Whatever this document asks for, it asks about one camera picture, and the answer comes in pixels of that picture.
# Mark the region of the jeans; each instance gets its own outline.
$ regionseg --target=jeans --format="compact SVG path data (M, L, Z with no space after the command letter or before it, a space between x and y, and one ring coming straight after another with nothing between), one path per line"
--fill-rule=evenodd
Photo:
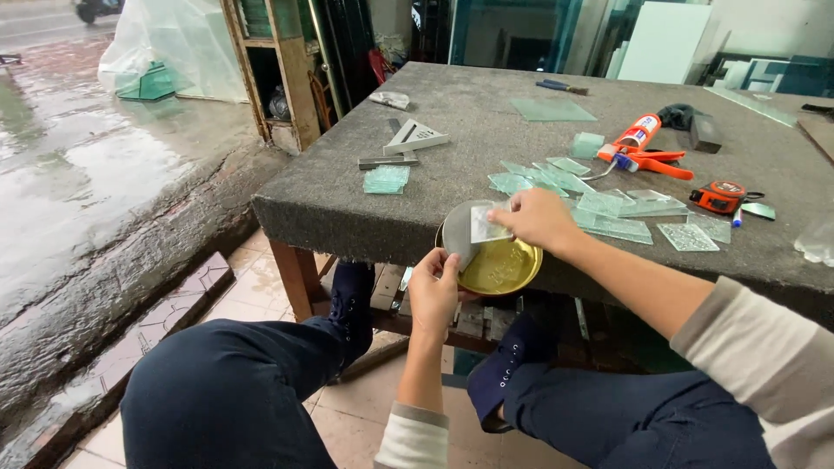
M336 468L301 402L350 342L325 318L212 320L154 347L122 400L129 469ZM505 418L588 466L773 468L755 414L700 372L524 365Z

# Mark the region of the shoe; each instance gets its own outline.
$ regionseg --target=shoe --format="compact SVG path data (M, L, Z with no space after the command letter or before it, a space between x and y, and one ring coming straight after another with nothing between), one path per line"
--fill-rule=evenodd
M525 303L533 305L525 307L498 343L498 348L467 378L466 392L475 406L481 428L487 433L504 433L512 429L495 411L505 399L506 386L513 373L524 364L548 363L557 355L558 327L543 326L534 319L541 315L540 309L547 309L550 317L559 315L560 309L554 309L550 298L550 294L540 292L524 294Z
M370 296L374 292L374 266L365 262L340 260L330 291L328 320L343 332L345 356L341 369L364 355L374 340Z

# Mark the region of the tin container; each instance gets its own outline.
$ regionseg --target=tin container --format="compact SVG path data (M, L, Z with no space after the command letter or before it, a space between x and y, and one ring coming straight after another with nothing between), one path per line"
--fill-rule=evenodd
M471 207L472 202L461 205ZM437 230L435 246L444 247L445 223L446 220ZM539 273L544 258L541 248L522 240L488 241L479 247L469 265L458 274L458 285L478 295L508 295L521 290Z

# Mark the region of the left hand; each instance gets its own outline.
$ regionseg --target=left hand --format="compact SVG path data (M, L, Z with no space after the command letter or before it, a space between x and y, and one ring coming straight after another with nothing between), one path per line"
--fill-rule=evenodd
M475 294L458 291L460 255L448 255L443 248L434 248L411 272L409 297L413 333L426 333L445 340L449 323L461 301L473 300Z

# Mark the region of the workbench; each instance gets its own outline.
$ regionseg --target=workbench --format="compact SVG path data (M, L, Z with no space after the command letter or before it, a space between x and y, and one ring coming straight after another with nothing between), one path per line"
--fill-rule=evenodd
M590 88L589 96L536 87L554 78ZM502 200L489 189L487 174L504 172L502 159L530 166L549 157L568 156L574 135L603 134L612 141L644 113L672 103L688 103L715 117L724 134L718 154L687 152L681 166L695 172L692 181L646 171L615 171L590 183L597 190L654 189L687 201L693 189L717 179L766 193L777 220L748 215L734 229L732 243L720 252L678 252L657 223L683 223L686 217L645 218L654 244L600 236L601 240L659 264L716 280L726 275L774 301L834 329L834 270L812 264L795 251L796 237L834 200L834 168L795 128L780 124L709 91L686 85L611 81L493 68L408 63L380 90L410 96L409 111L364 101L295 158L253 198L270 239L281 278L297 320L310 317L326 300L313 252L394 265L415 265L435 246L446 214L469 199ZM834 99L773 95L779 108L802 103L832 106ZM510 98L570 99L596 116L596 122L531 123L510 105ZM365 194L357 159L382 156L393 137L388 119L412 118L449 134L451 143L417 150L402 195ZM650 148L686 149L689 134L660 129ZM606 163L586 161L594 173ZM616 304L588 276L545 255L530 287ZM377 327L408 334L410 317L375 311ZM450 335L450 344L477 349L471 338Z

